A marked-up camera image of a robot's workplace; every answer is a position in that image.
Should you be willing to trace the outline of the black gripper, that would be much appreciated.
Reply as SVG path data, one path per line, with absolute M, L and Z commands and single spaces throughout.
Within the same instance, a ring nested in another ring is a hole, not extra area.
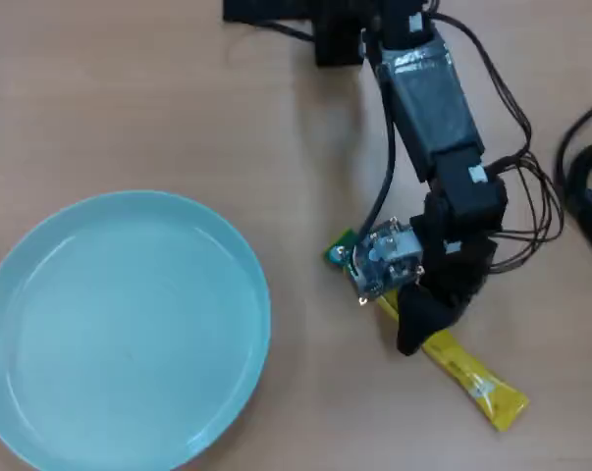
M 459 321 L 484 287 L 498 247 L 485 235 L 448 241 L 449 213 L 446 200 L 429 192 L 423 213 L 410 219 L 422 246 L 425 273 L 420 283 L 429 292 L 406 285 L 398 294 L 397 349 L 403 355 L 414 354 L 434 334 Z

